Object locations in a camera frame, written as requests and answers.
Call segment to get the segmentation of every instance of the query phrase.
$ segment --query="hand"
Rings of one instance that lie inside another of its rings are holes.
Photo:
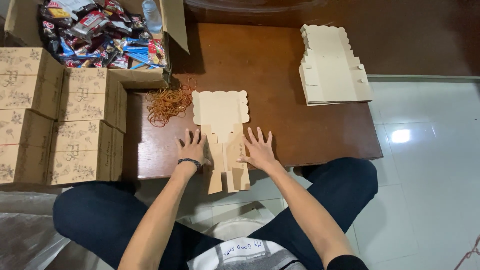
[[[252,129],[248,128],[248,134],[250,136],[251,143],[243,135],[243,143],[248,148],[250,152],[250,157],[241,157],[237,162],[248,162],[256,168],[266,171],[272,165],[278,163],[275,160],[275,156],[272,151],[272,132],[268,132],[268,140],[265,142],[264,135],[260,127],[257,127],[258,132],[258,141],[253,135]]]
[[[210,161],[204,158],[204,147],[207,141],[207,136],[202,135],[202,140],[199,142],[200,130],[195,130],[193,135],[193,142],[190,142],[190,130],[185,130],[185,146],[182,146],[180,140],[175,136],[175,143],[179,150],[179,159],[192,159],[200,162],[200,164],[210,164]]]

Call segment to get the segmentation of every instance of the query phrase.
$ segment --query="pile of rubber bands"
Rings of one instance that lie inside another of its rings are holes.
[[[192,92],[197,88],[197,81],[191,77],[185,79],[180,87],[167,87],[150,91],[146,95],[148,102],[148,121],[156,127],[164,127],[172,116],[185,117],[185,111],[192,104]]]

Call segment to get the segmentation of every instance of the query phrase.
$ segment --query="stack of flat boxes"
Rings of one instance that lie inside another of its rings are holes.
[[[0,184],[46,183],[63,71],[42,48],[0,49]]]
[[[122,172],[127,93],[108,69],[67,69],[54,124],[48,183],[116,181]]]

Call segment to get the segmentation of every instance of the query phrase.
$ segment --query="shirt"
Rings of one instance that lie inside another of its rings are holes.
[[[297,257],[279,244],[247,237],[218,244],[187,264],[190,270],[306,270]],[[327,267],[327,270],[350,269],[368,270],[362,260],[352,255],[338,256]]]

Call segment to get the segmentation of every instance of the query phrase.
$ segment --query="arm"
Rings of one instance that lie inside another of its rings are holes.
[[[248,162],[265,171],[278,187],[290,207],[295,221],[307,235],[315,251],[327,269],[328,264],[340,255],[354,255],[350,243],[328,211],[303,186],[275,160],[272,151],[272,132],[265,143],[262,130],[257,128],[257,141],[248,129],[251,143],[243,136],[250,157],[242,157],[238,162]]]
[[[175,137],[179,159],[190,158],[204,164],[206,136],[198,143],[200,130],[190,142],[190,131],[185,130],[185,146]],[[165,188],[144,215],[120,260],[119,270],[157,270],[173,230],[180,199],[190,178],[196,173],[193,162],[182,162],[172,174]]]

